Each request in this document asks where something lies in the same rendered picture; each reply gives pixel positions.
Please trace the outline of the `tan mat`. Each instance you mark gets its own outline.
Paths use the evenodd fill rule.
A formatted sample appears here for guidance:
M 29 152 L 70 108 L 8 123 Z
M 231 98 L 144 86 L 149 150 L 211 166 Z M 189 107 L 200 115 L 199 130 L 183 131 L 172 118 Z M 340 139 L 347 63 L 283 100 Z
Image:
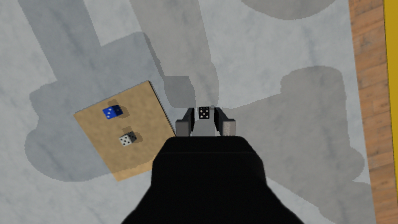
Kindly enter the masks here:
M 115 105 L 123 114 L 107 119 L 103 109 Z M 150 81 L 73 116 L 117 182 L 152 170 L 166 140 L 176 136 Z M 132 131 L 137 140 L 124 147 L 119 138 Z

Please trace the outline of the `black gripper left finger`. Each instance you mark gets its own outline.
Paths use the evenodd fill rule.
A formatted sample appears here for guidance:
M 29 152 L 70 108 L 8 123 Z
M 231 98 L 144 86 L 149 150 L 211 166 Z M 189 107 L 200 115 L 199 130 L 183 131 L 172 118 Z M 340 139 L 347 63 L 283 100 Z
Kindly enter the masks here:
M 176 136 L 190 136 L 191 132 L 193 132 L 194 123 L 194 108 L 188 108 L 183 119 L 177 119 L 175 122 Z

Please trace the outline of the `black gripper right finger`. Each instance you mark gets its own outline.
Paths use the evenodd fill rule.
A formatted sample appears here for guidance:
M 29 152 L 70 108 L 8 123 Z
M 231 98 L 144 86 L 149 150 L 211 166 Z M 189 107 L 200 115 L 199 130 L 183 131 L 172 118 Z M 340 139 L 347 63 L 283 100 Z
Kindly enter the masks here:
M 235 136 L 236 121 L 228 119 L 220 107 L 214 107 L 214 123 L 220 136 Z

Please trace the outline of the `blue die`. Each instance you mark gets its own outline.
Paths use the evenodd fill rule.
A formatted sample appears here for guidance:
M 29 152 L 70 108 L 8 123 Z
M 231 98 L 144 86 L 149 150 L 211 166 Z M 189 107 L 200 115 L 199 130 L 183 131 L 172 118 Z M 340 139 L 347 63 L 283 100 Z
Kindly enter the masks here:
M 107 119 L 111 119 L 123 114 L 122 110 L 120 109 L 119 105 L 111 106 L 106 109 L 103 109 L 103 112 Z

